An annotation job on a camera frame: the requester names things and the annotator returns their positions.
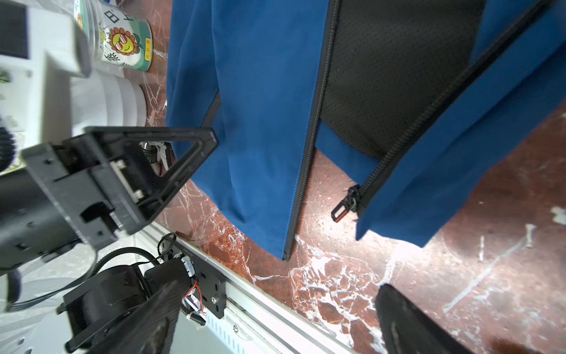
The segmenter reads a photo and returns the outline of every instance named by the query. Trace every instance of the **yellow label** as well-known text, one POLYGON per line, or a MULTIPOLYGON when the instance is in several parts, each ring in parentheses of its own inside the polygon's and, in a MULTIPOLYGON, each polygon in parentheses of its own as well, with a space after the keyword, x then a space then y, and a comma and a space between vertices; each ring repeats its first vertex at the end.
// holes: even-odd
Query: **yellow label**
POLYGON ((151 39, 150 38, 145 39, 145 60, 147 60, 148 62, 151 61, 151 39))

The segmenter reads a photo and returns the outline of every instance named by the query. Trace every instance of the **black zipper tape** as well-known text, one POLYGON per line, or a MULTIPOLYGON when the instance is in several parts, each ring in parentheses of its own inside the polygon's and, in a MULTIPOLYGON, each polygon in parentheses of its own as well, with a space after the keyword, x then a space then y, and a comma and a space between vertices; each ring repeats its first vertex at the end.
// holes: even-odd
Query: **black zipper tape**
POLYGON ((283 252, 283 260, 288 261, 291 258, 291 251, 295 243, 295 235, 299 227, 299 218, 303 209, 303 201, 307 190, 308 179, 310 178, 312 158, 315 154, 315 142, 320 124, 320 112, 322 111, 322 103, 324 101, 324 92, 328 81, 328 71, 330 69, 330 59, 332 56, 332 44, 336 34, 338 25, 338 12, 340 8, 340 0, 331 0, 328 4, 328 14, 326 18, 326 27, 324 29, 324 42, 320 56, 320 66, 318 72, 318 81, 314 97, 315 104, 312 106, 311 118, 308 123, 307 140, 305 142, 305 150, 303 152, 303 160, 301 162, 301 171, 299 173, 299 181, 295 200, 293 202, 293 210, 291 212, 291 222, 287 231, 287 240, 285 241, 285 250, 283 252))
POLYGON ((555 0, 539 0, 525 11, 476 62, 464 70, 427 109, 409 126, 393 147, 385 154, 378 167, 362 186, 355 185, 347 196, 332 210, 332 220, 340 221, 349 211, 361 216, 371 198, 389 178, 398 162, 410 147, 427 131, 440 115, 460 96, 468 86, 479 78, 507 48, 535 23, 555 0))

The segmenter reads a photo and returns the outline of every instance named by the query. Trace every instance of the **metal frame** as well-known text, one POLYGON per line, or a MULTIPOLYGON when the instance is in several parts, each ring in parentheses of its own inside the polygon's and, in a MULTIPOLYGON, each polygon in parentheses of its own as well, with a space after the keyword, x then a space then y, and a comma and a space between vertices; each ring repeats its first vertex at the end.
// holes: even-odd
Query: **metal frame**
MULTIPOLYGON (((138 235, 154 245, 170 231, 153 222, 138 235)), ((284 306, 187 241, 177 242, 226 277, 226 314, 235 315, 275 351, 281 353, 355 353, 336 338, 284 306)))

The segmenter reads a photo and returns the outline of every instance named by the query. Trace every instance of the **black mesh lining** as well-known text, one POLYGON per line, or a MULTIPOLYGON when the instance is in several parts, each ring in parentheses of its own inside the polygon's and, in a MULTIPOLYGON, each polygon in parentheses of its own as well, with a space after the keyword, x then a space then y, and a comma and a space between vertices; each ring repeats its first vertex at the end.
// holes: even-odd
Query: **black mesh lining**
POLYGON ((485 0, 342 0, 321 118, 381 159, 466 67, 485 0))

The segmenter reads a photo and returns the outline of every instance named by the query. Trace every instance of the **zipper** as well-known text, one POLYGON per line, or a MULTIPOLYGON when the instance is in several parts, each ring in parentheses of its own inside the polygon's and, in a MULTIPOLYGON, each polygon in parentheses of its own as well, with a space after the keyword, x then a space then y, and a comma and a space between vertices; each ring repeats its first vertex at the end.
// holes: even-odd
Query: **zipper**
POLYGON ((338 9, 340 7, 340 0, 331 0, 328 4, 327 26, 324 30, 324 44, 321 59, 324 62, 319 67, 320 80, 317 83, 315 97, 318 100, 316 106, 311 111, 311 119, 307 130, 307 140, 305 142, 305 151, 303 153, 303 160, 301 162, 301 170, 299 173, 299 181, 297 184, 297 192, 295 193, 295 200, 293 202, 293 210, 291 212, 291 221, 287 231, 287 239, 285 241, 285 250, 283 252, 283 260, 288 261, 291 258, 291 251, 295 243, 295 235, 299 226, 299 218, 303 209, 303 201, 305 199, 305 192, 307 190, 308 180, 311 172, 312 158, 315 154, 315 142, 318 135, 318 128, 320 125, 320 112, 322 111, 322 104, 324 101, 324 91, 328 81, 328 70, 330 69, 330 59, 332 56, 332 45, 334 36, 336 34, 336 25, 338 22, 338 9))
POLYGON ((332 210, 331 217, 339 222, 348 212, 358 212, 360 207, 369 204, 371 198, 383 186, 387 177, 397 166, 400 157, 418 138, 440 117, 440 115, 471 85, 531 24, 536 22, 550 8, 555 0, 539 0, 513 23, 473 65, 466 68, 426 110, 403 132, 393 147, 385 154, 378 167, 365 180, 363 185, 348 189, 346 197, 332 210))

